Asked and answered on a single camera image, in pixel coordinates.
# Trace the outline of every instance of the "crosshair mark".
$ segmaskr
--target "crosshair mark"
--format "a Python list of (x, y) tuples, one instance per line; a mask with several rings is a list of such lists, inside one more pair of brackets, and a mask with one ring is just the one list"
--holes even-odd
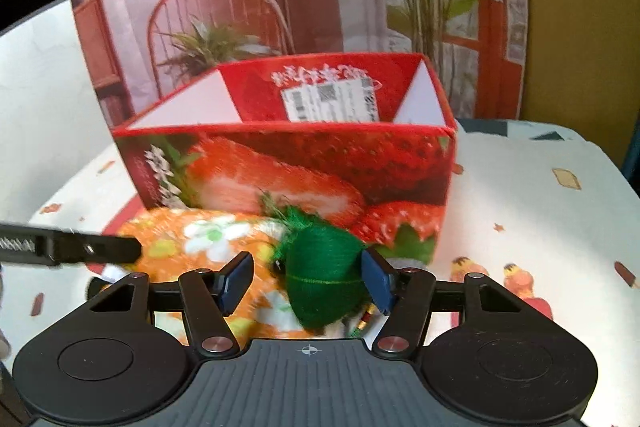
[(305, 346), (298, 351), (302, 351), (303, 355), (310, 357), (311, 355), (316, 354), (318, 351), (322, 351), (322, 349), (318, 349), (316, 346), (312, 346), (311, 344), (309, 344), (308, 346)]

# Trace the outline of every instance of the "circular pad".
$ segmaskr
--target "circular pad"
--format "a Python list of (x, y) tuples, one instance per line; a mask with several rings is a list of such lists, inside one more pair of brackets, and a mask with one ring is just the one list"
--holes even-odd
[(62, 371), (78, 380), (107, 380), (126, 371), (133, 362), (127, 344), (113, 339), (89, 339), (68, 346), (58, 359)]
[(551, 368), (551, 356), (544, 347), (526, 341), (497, 340), (478, 350), (484, 370), (503, 380), (529, 381), (542, 377)]
[(110, 425), (170, 399), (190, 367), (182, 344), (147, 323), (128, 327), (94, 338), (62, 323), (27, 343), (14, 381), (28, 409), (63, 425)]
[(440, 399), (483, 422), (542, 425), (581, 414), (596, 362), (583, 343), (554, 329), (454, 328), (424, 348), (422, 373)]

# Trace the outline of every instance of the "yellow wall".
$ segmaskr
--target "yellow wall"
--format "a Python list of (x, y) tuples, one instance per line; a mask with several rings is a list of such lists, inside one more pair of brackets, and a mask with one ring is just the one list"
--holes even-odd
[(523, 120), (575, 129), (621, 164), (640, 109), (640, 0), (529, 0)]

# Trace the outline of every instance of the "white flower print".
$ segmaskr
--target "white flower print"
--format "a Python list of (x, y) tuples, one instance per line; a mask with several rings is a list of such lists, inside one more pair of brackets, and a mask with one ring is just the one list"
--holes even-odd
[(298, 318), (291, 309), (291, 304), (277, 290), (265, 293), (270, 308), (260, 307), (256, 310), (255, 319), (261, 324), (274, 326), (278, 331), (302, 331)]
[(184, 253), (196, 255), (202, 251), (212, 263), (226, 263), (234, 257), (229, 241), (246, 237), (252, 227), (244, 221), (236, 221), (236, 216), (223, 214), (208, 221), (200, 219), (184, 227)]

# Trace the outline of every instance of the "green yarn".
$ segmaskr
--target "green yarn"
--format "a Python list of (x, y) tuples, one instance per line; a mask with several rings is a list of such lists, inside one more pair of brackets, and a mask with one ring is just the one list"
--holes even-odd
[(324, 327), (362, 304), (366, 289), (360, 275), (365, 248), (361, 240), (295, 206), (271, 207), (270, 214), (289, 229), (274, 261), (284, 263), (289, 302), (303, 327)]

